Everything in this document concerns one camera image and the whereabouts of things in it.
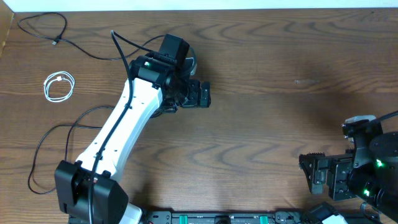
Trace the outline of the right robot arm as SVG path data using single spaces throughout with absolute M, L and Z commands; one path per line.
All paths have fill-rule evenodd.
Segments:
M 309 191 L 318 195 L 328 186 L 334 201 L 360 198 L 391 220 L 397 220 L 397 133 L 385 133 L 379 118 L 362 115 L 348 118 L 342 125 L 343 135 L 353 148 L 344 154 L 327 156 L 314 152 L 301 154 Z

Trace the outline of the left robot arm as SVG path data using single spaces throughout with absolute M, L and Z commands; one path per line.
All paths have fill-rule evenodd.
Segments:
M 211 105 L 210 84 L 192 80 L 197 68 L 189 43 L 167 34 L 160 49 L 124 62 L 127 80 L 109 118 L 74 163 L 55 169 L 60 210 L 69 223 L 139 223 L 143 211 L 120 186 L 124 166 L 151 118 L 178 108 Z

